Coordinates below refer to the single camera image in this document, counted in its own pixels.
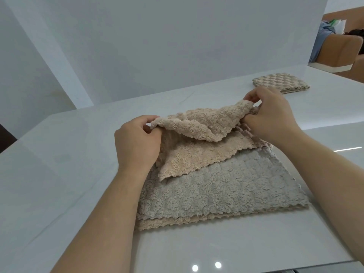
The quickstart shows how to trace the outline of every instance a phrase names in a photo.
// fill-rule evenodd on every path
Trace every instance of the person's right hand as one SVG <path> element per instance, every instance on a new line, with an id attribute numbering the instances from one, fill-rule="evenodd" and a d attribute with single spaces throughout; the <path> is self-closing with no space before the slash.
<path id="1" fill-rule="evenodd" d="M 256 87 L 244 97 L 244 100 L 254 103 L 262 101 L 257 115 L 247 114 L 242 120 L 255 136 L 279 147 L 290 136 L 302 133 L 288 101 L 278 89 Z"/>

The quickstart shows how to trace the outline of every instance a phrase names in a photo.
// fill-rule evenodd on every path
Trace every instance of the sofa armrest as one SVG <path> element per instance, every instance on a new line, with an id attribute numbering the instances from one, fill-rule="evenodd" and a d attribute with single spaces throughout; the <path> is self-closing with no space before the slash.
<path id="1" fill-rule="evenodd" d="M 363 39 L 353 35 L 329 35 L 315 63 L 310 66 L 331 73 L 349 71 L 362 47 Z"/>

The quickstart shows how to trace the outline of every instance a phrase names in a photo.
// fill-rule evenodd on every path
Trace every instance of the table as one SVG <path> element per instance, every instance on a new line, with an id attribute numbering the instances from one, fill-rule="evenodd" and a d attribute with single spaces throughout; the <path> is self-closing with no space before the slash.
<path id="1" fill-rule="evenodd" d="M 121 124 L 141 114 L 231 105 L 253 88 L 252 78 L 275 72 L 300 75 L 311 85 L 286 97 L 299 125 L 317 128 L 307 131 L 316 139 L 347 148 L 351 143 L 327 126 L 342 136 L 353 134 L 351 128 L 363 134 L 363 124 L 338 125 L 364 121 L 364 84 L 310 67 L 51 115 L 0 155 L 0 271 L 51 270 L 116 173 L 113 134 Z M 211 272 L 217 261 L 220 271 L 260 273 L 353 260 L 315 206 L 140 232 L 132 256 L 131 271 L 140 273 L 191 272 L 193 265 Z"/>

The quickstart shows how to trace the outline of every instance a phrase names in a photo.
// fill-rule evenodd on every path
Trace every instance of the person's left hand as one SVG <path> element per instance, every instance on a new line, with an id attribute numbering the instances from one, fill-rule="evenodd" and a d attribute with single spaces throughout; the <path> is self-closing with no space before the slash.
<path id="1" fill-rule="evenodd" d="M 157 160 L 161 148 L 162 129 L 150 129 L 150 123 L 159 116 L 139 116 L 123 124 L 115 132 L 115 146 L 119 172 L 147 175 Z"/>

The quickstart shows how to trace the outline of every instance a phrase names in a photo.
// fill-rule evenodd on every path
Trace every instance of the hand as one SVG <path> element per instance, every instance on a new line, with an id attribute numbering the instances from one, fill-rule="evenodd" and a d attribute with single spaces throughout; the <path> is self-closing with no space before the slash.
<path id="1" fill-rule="evenodd" d="M 150 129 L 146 123 L 158 116 L 139 116 L 123 124 L 115 132 L 119 172 L 148 174 L 161 148 L 162 129 Z"/>
<path id="2" fill-rule="evenodd" d="M 244 100 L 254 103 L 259 100 L 260 110 L 257 115 L 247 114 L 243 122 L 257 137 L 279 147 L 290 136 L 302 133 L 294 119 L 291 107 L 283 95 L 274 87 L 256 87 Z"/>

